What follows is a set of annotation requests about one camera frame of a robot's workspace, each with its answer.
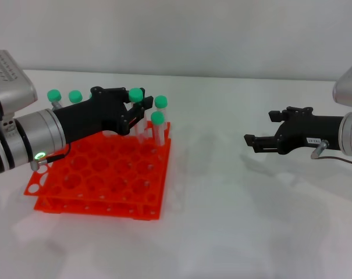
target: white tabletop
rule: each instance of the white tabletop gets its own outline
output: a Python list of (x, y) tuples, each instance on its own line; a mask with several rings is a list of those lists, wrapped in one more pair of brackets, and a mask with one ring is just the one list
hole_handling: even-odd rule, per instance
[[(352, 166), (311, 149), (255, 154), (270, 110), (333, 102), (331, 82), (26, 71), (46, 92), (144, 87), (168, 97), (172, 153), (159, 221), (35, 212), (28, 165), (0, 175), (0, 278), (352, 278)], [(326, 151), (341, 155), (341, 152)]]

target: test tube rack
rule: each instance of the test tube rack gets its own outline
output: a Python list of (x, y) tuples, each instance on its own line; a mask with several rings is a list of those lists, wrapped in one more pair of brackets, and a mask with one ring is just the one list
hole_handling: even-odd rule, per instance
[(105, 132), (73, 142), (66, 158), (33, 173), (24, 194), (37, 196), (34, 209), (46, 213), (158, 220), (171, 145), (169, 131), (167, 123), (164, 146), (156, 146), (151, 121), (141, 144), (135, 136)]

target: label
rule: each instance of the label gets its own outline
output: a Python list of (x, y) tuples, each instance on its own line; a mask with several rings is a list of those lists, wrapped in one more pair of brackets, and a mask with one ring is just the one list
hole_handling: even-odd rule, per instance
[(320, 138), (306, 138), (308, 144), (320, 144), (322, 140)]

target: green test tube cap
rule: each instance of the green test tube cap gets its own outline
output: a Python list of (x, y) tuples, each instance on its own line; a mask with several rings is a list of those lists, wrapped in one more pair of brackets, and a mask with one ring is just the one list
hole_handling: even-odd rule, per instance
[(138, 103), (143, 100), (143, 92), (141, 88), (132, 88), (129, 90), (129, 100), (132, 103)]
[(151, 121), (154, 125), (161, 125), (164, 123), (164, 115), (162, 112), (153, 112), (151, 115)]
[(79, 90), (73, 90), (69, 94), (71, 103), (80, 103), (83, 100), (83, 96)]
[(50, 90), (47, 95), (50, 102), (60, 101), (62, 99), (61, 93), (57, 89)]
[(157, 96), (155, 98), (155, 106), (158, 108), (158, 109), (164, 109), (168, 106), (168, 100), (166, 98), (166, 96)]

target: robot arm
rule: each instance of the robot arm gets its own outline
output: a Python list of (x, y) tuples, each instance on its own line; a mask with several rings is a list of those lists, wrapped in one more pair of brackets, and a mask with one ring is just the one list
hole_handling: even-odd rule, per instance
[(149, 96), (127, 110), (125, 88), (93, 87), (91, 93), (92, 98), (82, 103), (14, 118), (15, 112), (37, 100), (37, 94), (10, 54), (0, 51), (0, 173), (26, 163), (38, 164), (39, 159), (63, 150), (67, 144), (100, 131), (128, 135), (152, 108), (153, 98)]
[[(352, 106), (352, 67), (336, 82), (333, 99), (337, 103)], [(299, 147), (315, 148), (312, 159), (340, 159), (319, 157), (324, 149), (341, 150), (352, 156), (352, 112), (342, 116), (314, 116), (313, 108), (292, 108), (271, 111), (272, 122), (282, 122), (273, 137), (245, 135), (248, 146), (258, 152), (288, 154)]]

